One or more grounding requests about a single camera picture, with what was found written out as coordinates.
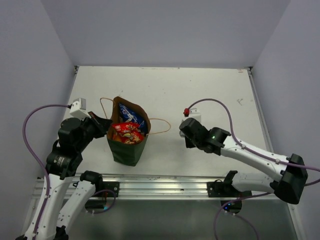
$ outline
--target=gift bag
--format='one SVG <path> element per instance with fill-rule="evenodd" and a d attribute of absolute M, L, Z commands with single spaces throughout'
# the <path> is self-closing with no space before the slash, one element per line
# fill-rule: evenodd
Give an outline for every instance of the gift bag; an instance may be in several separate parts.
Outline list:
<path fill-rule="evenodd" d="M 105 117 L 107 117 L 107 113 L 105 111 L 104 105 L 102 103 L 102 99 L 107 99 L 113 101 L 113 109 L 112 109 L 112 115 L 111 115 L 111 120 L 113 121 L 113 126 L 117 126 L 119 123 L 130 123 L 130 122 L 135 122 L 137 119 L 132 119 L 133 117 L 129 119 L 124 119 L 123 116 L 123 110 L 125 107 L 125 110 L 132 111 L 136 113 L 137 118 L 140 120 L 142 119 L 144 121 L 143 128 L 142 124 L 139 122 L 139 129 L 140 133 L 143 134 L 143 140 L 139 143 L 130 143 L 126 144 L 121 142 L 121 138 L 117 132 L 117 130 L 113 127 L 110 127 L 107 133 L 107 141 L 110 146 L 112 155 L 113 155 L 113 160 L 117 163 L 121 163 L 127 166 L 135 166 L 137 165 L 143 151 L 146 145 L 146 142 L 148 140 L 149 135 L 154 135 L 154 134 L 160 134 L 160 133 L 165 133 L 170 130 L 171 125 L 169 122 L 167 122 L 164 119 L 160 118 L 149 118 L 147 113 L 143 110 L 143 108 L 137 104 L 134 104 L 132 102 L 129 102 L 119 96 L 115 97 L 113 100 L 110 98 L 102 97 L 100 98 L 100 103 L 103 109 L 103 112 L 105 114 Z M 155 132 L 155 133 L 150 133 L 151 130 L 151 123 L 150 120 L 161 120 L 165 121 L 169 125 L 169 129 L 161 132 Z"/>

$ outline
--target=cable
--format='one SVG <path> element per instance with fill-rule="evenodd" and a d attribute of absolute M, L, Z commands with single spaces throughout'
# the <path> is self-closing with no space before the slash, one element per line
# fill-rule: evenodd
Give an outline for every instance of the cable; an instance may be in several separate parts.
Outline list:
<path fill-rule="evenodd" d="M 44 177 L 45 177 L 45 180 L 46 180 L 46 190 L 45 190 L 45 195 L 46 196 L 49 196 L 49 191 L 50 191 L 50 180 L 49 180 L 49 174 L 46 170 L 46 167 L 45 165 L 42 163 L 42 161 L 40 160 L 40 158 L 36 155 L 36 153 L 32 150 L 29 142 L 28 142 L 28 139 L 27 139 L 27 123 L 28 123 L 28 120 L 29 118 L 37 111 L 41 110 L 41 109 L 45 109 L 45 108 L 50 108 L 50 107 L 63 107 L 63 108 L 70 108 L 70 106 L 68 105 L 62 105 L 62 104 L 50 104 L 50 105 L 44 105 L 44 106 L 41 106 L 41 107 L 38 107 L 36 108 L 35 110 L 33 110 L 32 112 L 30 112 L 24 122 L 23 122 L 23 126 L 22 126 L 22 137 L 23 137 L 23 141 L 24 141 L 24 144 L 26 146 L 26 148 L 29 150 L 29 152 L 32 154 L 32 156 L 35 158 L 35 160 L 37 161 L 37 163 L 40 165 L 40 167 L 42 168 L 43 172 L 44 172 Z M 35 221 L 35 225 L 34 225 L 34 229 L 33 229 L 33 233 L 35 234 L 35 236 L 32 237 L 32 240 L 35 240 L 36 239 L 36 236 L 37 236 L 37 230 L 38 230 L 38 226 L 39 226 L 39 222 L 40 222 L 40 219 L 41 219 L 41 216 L 42 214 L 44 213 L 44 210 L 45 210 L 45 207 L 46 207 L 46 204 L 47 204 L 47 201 L 48 201 L 48 198 L 45 198 L 43 200 L 43 203 L 42 203 L 42 206 L 40 208 L 40 211 L 39 211 L 39 215 Z"/>
<path fill-rule="evenodd" d="M 225 206 L 227 206 L 228 204 L 231 204 L 231 203 L 235 203 L 235 202 L 238 202 L 238 201 L 245 200 L 245 199 L 253 199 L 253 198 L 263 197 L 263 196 L 266 196 L 266 195 L 269 195 L 269 194 L 271 194 L 271 193 L 266 192 L 266 193 L 257 194 L 257 195 L 253 195 L 253 196 L 244 196 L 244 197 L 240 197 L 240 198 L 237 198 L 237 199 L 234 199 L 234 200 L 230 200 L 230 201 L 226 202 L 225 204 L 223 204 L 223 205 L 220 207 L 219 211 L 218 211 L 218 212 L 215 214 L 215 216 L 214 216 L 213 232 L 214 232 L 214 237 L 215 237 L 215 239 L 216 239 L 216 240 L 219 240 L 218 234 L 217 234 L 217 220 L 218 220 L 219 213 L 225 208 Z M 259 236 L 259 233 L 258 233 L 257 229 L 255 228 L 255 226 L 254 226 L 249 220 L 247 220 L 247 219 L 246 219 L 245 217 L 243 217 L 243 216 L 236 215 L 236 214 L 233 214 L 233 213 L 231 213 L 231 212 L 227 212 L 227 213 L 230 214 L 230 215 L 233 215 L 233 216 L 235 216 L 235 217 L 237 217 L 237 218 L 245 221 L 247 224 L 249 224 L 249 225 L 253 228 L 253 230 L 254 230 L 254 233 L 255 233 L 255 235 L 256 235 L 256 239 L 257 239 L 257 240 L 260 240 L 260 236 Z"/>
<path fill-rule="evenodd" d="M 94 210 L 92 210 L 92 214 L 103 214 L 103 213 L 105 213 L 106 211 L 109 211 L 114 205 L 115 205 L 115 203 L 116 203 L 116 194 L 115 194 L 115 192 L 114 191 L 111 191 L 111 190 L 108 190 L 108 189 L 104 189 L 104 190 L 101 190 L 101 191 L 97 191 L 95 194 L 93 194 L 92 195 L 92 197 L 93 196 L 96 196 L 96 195 L 99 195 L 99 194 L 101 194 L 101 193 L 104 193 L 104 192 L 107 192 L 107 193 L 112 193 L 112 195 L 113 195 L 113 201 L 112 201 L 112 203 L 111 203 L 111 205 L 107 208 L 107 209 L 104 209 L 104 210 L 102 210 L 102 211 L 94 211 Z"/>
<path fill-rule="evenodd" d="M 197 103 L 204 102 L 204 101 L 213 101 L 213 102 L 216 102 L 216 103 L 218 103 L 218 104 L 220 104 L 220 105 L 222 105 L 224 107 L 224 109 L 226 110 L 226 113 L 228 114 L 228 117 L 229 117 L 231 136 L 234 139 L 234 141 L 237 144 L 239 144 L 239 146 L 242 146 L 242 143 L 236 138 L 230 111 L 229 111 L 229 109 L 227 108 L 227 106 L 223 102 L 221 102 L 221 101 L 219 101 L 217 99 L 214 99 L 214 98 L 204 98 L 204 99 L 200 99 L 200 100 L 194 102 L 193 104 L 191 104 L 191 106 L 189 106 L 188 109 L 190 110 L 190 108 L 192 108 Z M 245 149 L 248 152 L 250 152 L 252 154 L 255 154 L 255 155 L 257 155 L 257 156 L 259 156 L 261 158 L 264 158 L 266 160 L 269 160 L 269 161 L 272 161 L 272 162 L 275 162 L 275 163 L 280 163 L 280 164 L 284 164 L 284 165 L 291 166 L 291 167 L 296 167 L 296 168 L 301 168 L 301 169 L 309 169 L 309 170 L 320 172 L 319 168 L 316 168 L 316 167 L 313 167 L 313 166 L 304 166 L 304 165 L 299 165 L 299 164 L 294 164 L 294 163 L 290 163 L 290 162 L 276 160 L 275 158 L 272 158 L 272 157 L 269 157 L 269 156 L 265 156 L 265 155 L 263 155 L 263 154 L 261 154 L 259 152 L 256 152 L 256 151 L 252 150 L 251 148 L 249 148 L 247 146 L 244 146 L 243 149 Z M 317 184 L 317 183 L 320 183 L 320 178 L 318 180 L 306 183 L 304 186 L 311 186 L 311 185 L 314 185 L 314 184 Z"/>

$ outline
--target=gray floor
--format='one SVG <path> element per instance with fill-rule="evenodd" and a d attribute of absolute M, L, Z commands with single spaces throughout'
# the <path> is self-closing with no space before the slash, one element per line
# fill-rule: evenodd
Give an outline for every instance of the gray floor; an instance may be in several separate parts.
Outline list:
<path fill-rule="evenodd" d="M 119 200 L 113 209 L 92 216 L 81 213 L 70 240 L 213 240 L 218 201 Z M 248 200 L 239 213 L 250 220 L 260 240 L 297 240 L 287 204 L 281 200 Z M 256 240 L 242 220 L 222 213 L 220 240 Z"/>

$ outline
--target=white table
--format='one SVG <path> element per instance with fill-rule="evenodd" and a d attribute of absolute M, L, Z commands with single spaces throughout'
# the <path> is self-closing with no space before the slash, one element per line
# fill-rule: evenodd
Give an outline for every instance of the white table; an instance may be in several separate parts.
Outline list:
<path fill-rule="evenodd" d="M 69 103 L 85 98 L 87 111 L 104 117 L 100 97 L 121 96 L 140 105 L 150 118 L 163 118 L 172 128 L 151 135 L 135 167 L 114 162 L 107 139 L 94 139 L 83 151 L 78 172 L 86 170 L 103 174 L 224 176 L 230 170 L 257 172 L 239 161 L 187 149 L 179 136 L 182 112 L 193 102 L 215 98 L 227 105 L 238 138 L 262 149 L 266 143 L 254 100 L 248 72 L 245 69 L 155 68 L 155 67 L 79 67 Z M 111 116 L 112 102 L 105 101 Z M 230 130 L 225 110 L 215 102 L 196 106 L 207 129 Z M 68 111 L 64 118 L 70 118 Z M 167 128 L 166 123 L 152 120 L 151 131 Z"/>

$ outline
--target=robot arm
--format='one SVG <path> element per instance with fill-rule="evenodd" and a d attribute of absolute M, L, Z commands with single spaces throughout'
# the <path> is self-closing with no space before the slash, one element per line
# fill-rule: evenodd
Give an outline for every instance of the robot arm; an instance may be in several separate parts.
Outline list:
<path fill-rule="evenodd" d="M 96 191 L 101 190 L 101 175 L 93 172 L 92 176 L 85 172 L 86 175 L 82 180 L 80 178 L 76 191 L 61 209 L 66 191 L 83 160 L 82 151 L 93 139 L 105 136 L 112 123 L 110 119 L 100 118 L 93 112 L 86 112 L 86 100 L 83 98 L 73 101 L 70 114 L 74 117 L 67 118 L 61 123 L 58 140 L 53 144 L 52 152 L 46 159 L 49 194 L 46 194 L 48 183 L 45 179 L 32 222 L 26 233 L 17 240 L 67 240 L 66 233 L 86 201 Z"/>
<path fill-rule="evenodd" d="M 269 156 L 285 163 L 304 165 L 303 159 L 292 154 L 291 157 L 274 154 L 242 140 L 237 144 L 228 131 L 214 127 L 207 130 L 199 121 L 189 117 L 180 127 L 180 135 L 185 137 L 187 148 L 197 147 L 206 153 L 214 153 L 239 160 L 252 166 L 262 173 L 239 173 L 230 171 L 223 182 L 216 182 L 212 188 L 215 192 L 226 194 L 227 192 L 258 191 L 274 193 L 281 200 L 298 204 L 306 184 L 308 174 L 305 169 L 279 164 L 267 160 L 259 155 Z M 254 150 L 253 154 L 244 149 L 244 146 Z"/>

